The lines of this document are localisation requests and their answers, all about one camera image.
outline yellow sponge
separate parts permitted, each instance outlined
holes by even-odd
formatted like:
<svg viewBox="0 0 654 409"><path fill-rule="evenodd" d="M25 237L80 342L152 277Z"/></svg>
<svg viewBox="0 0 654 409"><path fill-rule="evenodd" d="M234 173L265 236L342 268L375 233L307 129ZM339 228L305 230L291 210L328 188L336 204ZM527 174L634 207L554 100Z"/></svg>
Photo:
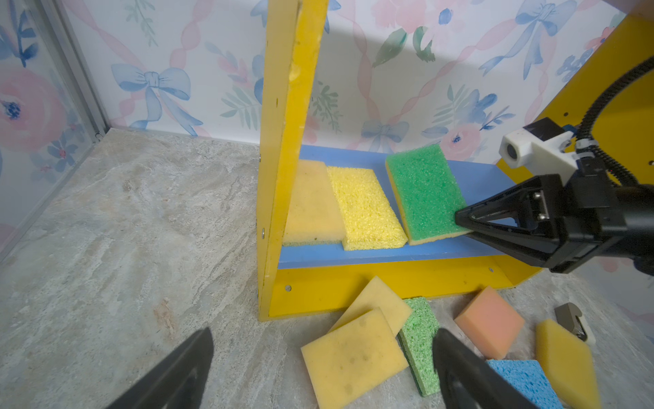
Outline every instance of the yellow sponge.
<svg viewBox="0 0 654 409"><path fill-rule="evenodd" d="M324 162L300 160L286 218L283 245L335 244L345 237Z"/></svg>
<svg viewBox="0 0 654 409"><path fill-rule="evenodd" d="M409 366L379 308L301 351L320 409L342 408Z"/></svg>
<svg viewBox="0 0 654 409"><path fill-rule="evenodd" d="M397 249L407 236L372 169L328 167L345 222L345 250Z"/></svg>
<svg viewBox="0 0 654 409"><path fill-rule="evenodd" d="M536 327L536 359L561 400L574 409L601 409L593 356L582 340L546 319Z"/></svg>
<svg viewBox="0 0 654 409"><path fill-rule="evenodd" d="M407 321L413 310L381 278L375 276L366 288L356 296L354 302L343 315L332 325L329 332L342 327L355 318L359 318L374 308L381 308L388 326L397 335L402 325Z"/></svg>

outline sponge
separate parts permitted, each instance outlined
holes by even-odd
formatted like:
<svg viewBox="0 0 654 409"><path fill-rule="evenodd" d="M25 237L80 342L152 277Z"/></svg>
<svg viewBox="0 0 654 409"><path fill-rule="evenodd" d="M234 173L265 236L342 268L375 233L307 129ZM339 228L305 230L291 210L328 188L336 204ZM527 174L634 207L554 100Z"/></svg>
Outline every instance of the sponge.
<svg viewBox="0 0 654 409"><path fill-rule="evenodd" d="M404 246L407 236L372 169L327 170L345 222L346 251Z"/></svg>
<svg viewBox="0 0 654 409"><path fill-rule="evenodd" d="M345 237L324 162L300 160L290 196L283 245L335 244Z"/></svg>
<svg viewBox="0 0 654 409"><path fill-rule="evenodd" d="M384 313L393 336L398 334L412 312L411 307L402 301L384 281L381 281L381 278L374 277L356 296L354 302L350 304L329 332L377 307L381 308L381 312Z"/></svg>
<svg viewBox="0 0 654 409"><path fill-rule="evenodd" d="M409 366L379 308L301 351L320 409L342 408Z"/></svg>
<svg viewBox="0 0 654 409"><path fill-rule="evenodd" d="M538 361L488 361L488 364L540 409L563 409Z"/></svg>
<svg viewBox="0 0 654 409"><path fill-rule="evenodd" d="M432 353L439 325L424 297L411 298L405 302L413 309L413 313L400 330L400 346L409 361L418 390L425 397L441 390Z"/></svg>
<svg viewBox="0 0 654 409"><path fill-rule="evenodd" d="M390 155L386 169L410 245L469 232L454 221L466 201L440 146Z"/></svg>
<svg viewBox="0 0 654 409"><path fill-rule="evenodd" d="M454 320L486 357L503 359L525 320L492 287L483 289Z"/></svg>
<svg viewBox="0 0 654 409"><path fill-rule="evenodd" d="M536 327L536 359L565 403L574 409L602 407L591 349L551 319Z"/></svg>

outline gray stone floor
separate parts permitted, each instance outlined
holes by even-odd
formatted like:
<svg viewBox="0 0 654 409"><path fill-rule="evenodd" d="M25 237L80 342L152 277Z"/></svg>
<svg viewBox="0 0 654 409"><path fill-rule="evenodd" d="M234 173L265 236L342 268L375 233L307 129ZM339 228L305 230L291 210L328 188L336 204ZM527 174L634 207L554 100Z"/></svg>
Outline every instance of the gray stone floor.
<svg viewBox="0 0 654 409"><path fill-rule="evenodd" d="M338 314L257 321L257 165L255 146L109 132L0 263L0 407L106 406L206 326L203 407L317 407L300 346ZM501 293L527 322L508 359L532 359L535 325L573 301L598 338L604 408L654 407L653 344L586 281L543 272ZM431 301L462 339L470 298ZM405 370L352 407L443 404Z"/></svg>

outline green sponge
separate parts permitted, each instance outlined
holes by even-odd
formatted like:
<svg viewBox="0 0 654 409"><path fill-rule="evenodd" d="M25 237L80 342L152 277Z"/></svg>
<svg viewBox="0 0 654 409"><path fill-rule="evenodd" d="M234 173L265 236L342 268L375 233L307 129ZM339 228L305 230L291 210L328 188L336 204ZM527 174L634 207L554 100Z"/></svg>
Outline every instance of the green sponge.
<svg viewBox="0 0 654 409"><path fill-rule="evenodd" d="M400 345L409 361L418 390L425 397L441 390L432 354L432 343L439 325L425 297L404 302L413 309L413 313L400 330Z"/></svg>
<svg viewBox="0 0 654 409"><path fill-rule="evenodd" d="M386 169L410 245L469 232L454 222L466 201L440 146L390 155Z"/></svg>

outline pink sponge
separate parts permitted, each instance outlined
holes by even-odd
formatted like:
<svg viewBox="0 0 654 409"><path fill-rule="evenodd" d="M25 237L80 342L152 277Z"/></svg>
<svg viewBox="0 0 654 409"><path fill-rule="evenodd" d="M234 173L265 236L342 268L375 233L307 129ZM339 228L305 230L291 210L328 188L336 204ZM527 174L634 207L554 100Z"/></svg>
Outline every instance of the pink sponge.
<svg viewBox="0 0 654 409"><path fill-rule="evenodd" d="M477 294L455 322L488 359L503 359L525 324L492 287Z"/></svg>

